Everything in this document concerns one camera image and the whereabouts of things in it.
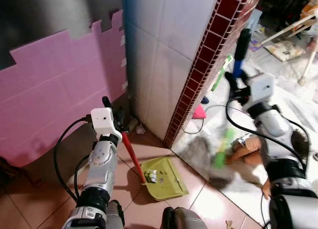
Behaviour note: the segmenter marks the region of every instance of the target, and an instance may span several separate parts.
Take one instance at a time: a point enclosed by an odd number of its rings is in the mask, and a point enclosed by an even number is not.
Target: pink object
[[[100,20],[79,39],[65,30],[11,51],[16,65],[0,71],[1,157],[31,163],[70,123],[102,107],[102,96],[114,101],[126,91],[121,23],[122,10],[105,32]]]
[[[198,105],[198,107],[194,111],[192,119],[204,119],[204,118],[207,118],[207,114],[205,114],[203,107],[201,105]]]

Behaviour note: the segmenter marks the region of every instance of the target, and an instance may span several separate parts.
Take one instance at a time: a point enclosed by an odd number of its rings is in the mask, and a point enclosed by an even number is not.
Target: gray wall
[[[100,19],[107,30],[122,8],[122,0],[0,0],[0,70],[15,63],[11,49],[65,29],[79,38]]]

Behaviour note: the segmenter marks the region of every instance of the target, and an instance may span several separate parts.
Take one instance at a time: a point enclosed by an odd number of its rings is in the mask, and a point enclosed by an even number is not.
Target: red mosaic tile trim
[[[259,0],[217,0],[190,73],[174,110],[163,143],[171,147],[201,90],[207,87],[222,66]]]

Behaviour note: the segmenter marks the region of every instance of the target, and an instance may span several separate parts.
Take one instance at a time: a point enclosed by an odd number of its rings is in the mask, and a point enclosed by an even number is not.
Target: red broom handle
[[[141,183],[144,184],[144,183],[146,183],[146,178],[145,178],[145,176],[143,174],[143,171],[140,168],[140,164],[139,164],[138,159],[137,159],[137,157],[135,155],[133,147],[130,144],[130,141],[129,141],[128,137],[127,137],[127,134],[126,133],[121,133],[121,134],[123,136],[123,143],[124,143],[128,153],[130,155],[130,158],[133,160],[134,165],[136,166],[136,168],[137,168],[137,170],[139,172]]]

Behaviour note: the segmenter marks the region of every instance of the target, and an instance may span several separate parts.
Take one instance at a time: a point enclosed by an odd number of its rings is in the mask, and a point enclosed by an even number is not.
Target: cable
[[[78,186],[78,171],[80,169],[80,166],[81,164],[87,160],[89,157],[89,154],[86,155],[84,158],[82,158],[78,164],[76,165],[76,168],[75,168],[75,173],[74,173],[74,189],[75,189],[75,194],[77,196],[77,198],[79,199],[80,198],[80,194],[79,194],[79,186]]]
[[[261,196],[261,199],[260,199],[260,212],[262,213],[262,218],[263,218],[263,222],[264,222],[263,228],[268,229],[267,225],[269,224],[269,221],[267,223],[265,222],[264,214],[263,214],[263,197],[264,197],[264,194],[262,193],[262,196]]]
[[[74,126],[76,125],[78,122],[81,122],[81,121],[85,121],[86,118],[83,117],[83,118],[80,118],[76,121],[74,121],[73,123],[71,123],[67,128],[66,130],[64,130],[64,132],[62,133],[61,137],[59,138],[59,140],[57,141],[56,145],[54,146],[54,151],[53,151],[53,160],[54,160],[54,168],[55,168],[55,172],[56,172],[56,175],[61,183],[61,185],[63,186],[63,188],[68,192],[68,194],[74,199],[75,202],[78,201],[77,197],[74,195],[74,193],[71,191],[71,189],[66,185],[66,183],[64,182],[62,176],[61,176],[61,173],[60,173],[60,170],[59,170],[59,166],[58,166],[58,161],[57,161],[57,150],[58,150],[58,147],[63,139],[63,137],[66,135],[66,133]]]
[[[207,112],[210,108],[216,107],[216,106],[225,107],[225,105],[212,105],[212,106],[209,106],[207,109],[205,109],[205,112]],[[230,106],[230,108],[233,109],[233,110],[239,111],[239,112],[245,114],[246,116],[249,116],[248,114],[246,114],[245,112],[243,112],[243,111],[241,111],[241,110],[239,110],[239,109],[237,109],[237,108],[234,108],[234,107],[231,107],[231,106]],[[184,129],[182,129],[182,131],[183,131],[184,133],[186,133],[186,134],[195,135],[195,134],[198,134],[198,133],[202,130],[203,124],[204,124],[204,118],[202,119],[202,125],[201,125],[200,129],[199,129],[197,132],[194,132],[194,133],[192,133],[192,132],[186,132]]]
[[[290,120],[290,119],[288,119],[288,118],[286,118],[286,117],[284,117],[286,120],[288,120],[291,124],[293,124],[293,125],[295,125],[295,126],[298,126],[300,129],[302,129],[303,130],[303,132],[305,133],[305,135],[306,135],[306,138],[307,138],[307,142],[308,142],[308,151],[307,151],[307,157],[306,157],[306,167],[305,167],[305,173],[306,173],[306,171],[307,171],[307,164],[308,164],[308,158],[309,158],[309,147],[310,147],[310,144],[311,144],[311,142],[310,142],[310,138],[309,138],[309,135],[308,135],[308,132],[305,130],[305,128],[304,127],[302,127],[300,124],[298,124],[298,123],[296,123],[296,122],[294,122],[294,121],[292,121],[292,120]]]
[[[298,153],[297,153],[296,151],[294,151],[292,148],[290,148],[290,147],[287,146],[286,144],[284,144],[284,143],[282,143],[282,142],[280,142],[280,141],[278,141],[278,140],[276,140],[276,139],[274,139],[274,138],[271,138],[271,137],[269,137],[269,136],[263,135],[263,134],[261,134],[261,133],[259,133],[259,132],[257,132],[257,131],[253,131],[253,130],[251,130],[251,129],[245,128],[245,127],[240,126],[240,125],[238,125],[237,123],[235,123],[235,122],[230,118],[229,112],[228,112],[230,102],[231,102],[231,99],[229,98],[228,101],[227,101],[227,103],[226,103],[226,106],[225,106],[225,114],[226,114],[226,116],[227,116],[227,120],[228,120],[232,125],[234,125],[235,127],[239,128],[239,129],[241,129],[241,130],[243,130],[243,131],[250,132],[250,133],[252,133],[252,134],[254,134],[254,135],[257,135],[257,136],[261,136],[261,137],[263,137],[263,138],[265,138],[265,139],[268,139],[268,140],[270,140],[270,141],[272,141],[272,142],[275,142],[275,143],[279,144],[280,146],[284,147],[285,149],[287,149],[289,152],[291,152],[291,153],[299,160],[299,162],[302,164],[303,171],[304,171],[304,173],[305,173],[306,166],[304,165],[302,158],[301,158],[301,157],[298,155]]]
[[[201,124],[201,127],[200,127],[200,129],[197,131],[197,132],[186,132],[183,128],[182,128],[182,131],[184,132],[184,133],[186,133],[186,134],[189,134],[189,135],[195,135],[195,134],[198,134],[201,130],[202,130],[202,128],[203,128],[203,124],[204,124],[204,118],[202,118],[202,124]]]

